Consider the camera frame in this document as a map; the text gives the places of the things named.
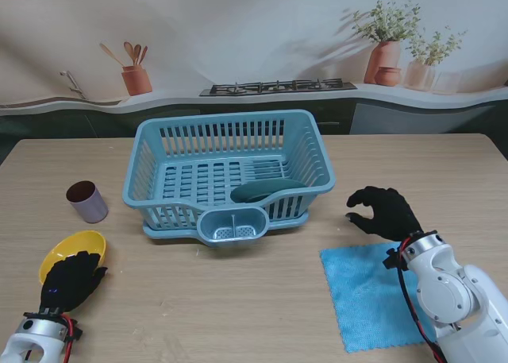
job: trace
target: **stove burner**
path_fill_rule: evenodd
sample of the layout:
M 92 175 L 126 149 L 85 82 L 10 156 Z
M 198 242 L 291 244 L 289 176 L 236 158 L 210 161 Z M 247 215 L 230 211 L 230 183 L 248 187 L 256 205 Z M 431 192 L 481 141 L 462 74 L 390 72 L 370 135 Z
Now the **stove burner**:
M 233 95 L 269 95 L 275 93 L 295 93 L 306 91 L 342 91 L 356 89 L 352 83 L 343 83 L 342 79 L 295 79 L 293 81 L 275 81 L 271 83 L 235 83 L 234 85 L 213 85 L 203 91 L 201 96 Z

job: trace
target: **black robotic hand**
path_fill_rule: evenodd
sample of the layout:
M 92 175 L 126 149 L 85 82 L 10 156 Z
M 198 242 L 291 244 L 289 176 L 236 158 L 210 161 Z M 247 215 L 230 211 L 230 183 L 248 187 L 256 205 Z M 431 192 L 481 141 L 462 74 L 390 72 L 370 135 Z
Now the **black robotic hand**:
M 420 223 L 414 216 L 410 205 L 393 188 L 365 187 L 348 199 L 347 206 L 358 204 L 372 207 L 372 219 L 350 212 L 346 217 L 366 234 L 378 234 L 392 241 L 403 241 L 411 234 L 422 232 Z
M 40 309 L 71 311 L 94 292 L 107 268 L 97 268 L 97 253 L 79 252 L 53 265 L 40 293 Z

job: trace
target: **blue microfiber towel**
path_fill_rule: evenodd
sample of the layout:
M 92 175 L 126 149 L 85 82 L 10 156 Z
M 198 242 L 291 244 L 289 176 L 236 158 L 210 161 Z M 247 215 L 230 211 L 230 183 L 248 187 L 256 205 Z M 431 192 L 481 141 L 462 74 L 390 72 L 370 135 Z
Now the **blue microfiber towel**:
M 333 306 L 348 353 L 424 342 L 402 295 L 397 269 L 385 269 L 386 251 L 399 243 L 325 249 L 325 268 Z M 407 291 L 427 337 L 436 340 L 429 317 L 418 305 L 417 277 L 404 272 Z

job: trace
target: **wooden table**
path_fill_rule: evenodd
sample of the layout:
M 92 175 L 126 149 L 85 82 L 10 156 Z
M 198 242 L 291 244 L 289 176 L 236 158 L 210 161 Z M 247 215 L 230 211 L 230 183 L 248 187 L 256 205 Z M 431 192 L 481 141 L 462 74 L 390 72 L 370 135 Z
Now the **wooden table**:
M 121 200 L 131 139 L 20 142 L 0 166 L 2 349 L 23 311 L 38 308 L 47 251 L 92 228 L 108 240 L 110 270 L 72 313 L 85 333 L 72 362 L 433 362 L 424 345 L 347 354 L 319 251 L 383 242 L 347 222 L 345 202 L 366 185 L 396 187 L 425 230 L 439 230 L 459 261 L 485 269 L 508 295 L 508 164 L 480 135 L 325 143 L 337 185 L 312 204 L 308 223 L 223 250 L 143 235 L 140 215 Z M 95 226 L 66 202 L 78 180 L 93 180 L 110 207 Z

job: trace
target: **dish rack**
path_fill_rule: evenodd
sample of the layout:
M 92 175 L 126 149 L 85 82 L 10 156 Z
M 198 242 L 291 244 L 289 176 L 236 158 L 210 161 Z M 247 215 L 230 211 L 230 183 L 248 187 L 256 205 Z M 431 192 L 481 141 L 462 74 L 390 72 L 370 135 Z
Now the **dish rack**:
M 234 203 L 254 180 L 291 179 L 303 188 Z M 151 238 L 197 238 L 208 246 L 252 241 L 300 226 L 331 191 L 335 175 L 312 114 L 304 110 L 160 118 L 137 129 L 123 199 Z

